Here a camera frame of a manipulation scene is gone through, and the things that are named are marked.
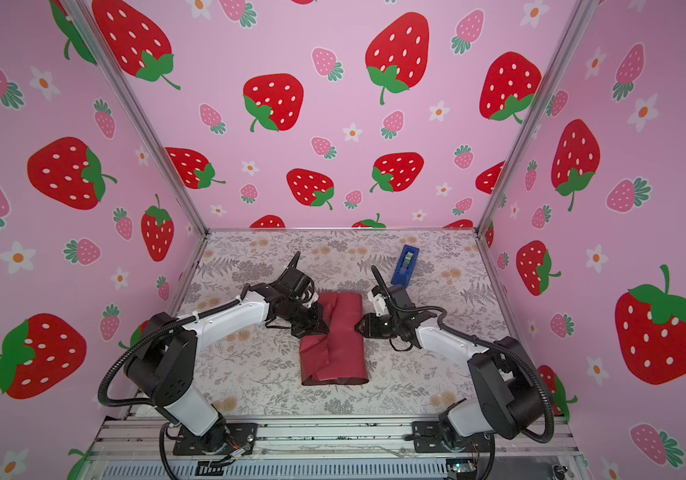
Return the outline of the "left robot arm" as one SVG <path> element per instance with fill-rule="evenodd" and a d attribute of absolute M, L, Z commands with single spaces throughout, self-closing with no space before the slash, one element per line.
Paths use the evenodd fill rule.
<path fill-rule="evenodd" d="M 233 333 L 273 327 L 277 319 L 296 338 L 329 332 L 313 280 L 292 266 L 273 282 L 244 286 L 224 305 L 179 318 L 155 316 L 128 350 L 124 373 L 172 425 L 214 451 L 227 442 L 228 426 L 194 385 L 198 356 Z"/>

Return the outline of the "maroon wrapping paper sheet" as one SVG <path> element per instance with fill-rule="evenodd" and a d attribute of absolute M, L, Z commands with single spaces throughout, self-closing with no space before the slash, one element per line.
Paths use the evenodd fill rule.
<path fill-rule="evenodd" d="M 364 385 L 369 382 L 364 337 L 355 330 L 362 319 L 362 296 L 355 292 L 322 293 L 326 335 L 300 340 L 302 386 Z"/>

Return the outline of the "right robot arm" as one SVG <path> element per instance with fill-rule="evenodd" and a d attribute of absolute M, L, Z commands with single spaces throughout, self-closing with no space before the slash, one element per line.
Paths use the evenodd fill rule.
<path fill-rule="evenodd" d="M 551 441 L 551 391 L 516 339 L 487 341 L 464 333 L 446 322 L 444 308 L 415 305 L 402 286 L 375 287 L 367 299 L 374 311 L 356 325 L 363 337 L 399 339 L 468 368 L 475 397 L 454 403 L 439 416 L 440 436 L 449 448 L 476 434 Z"/>

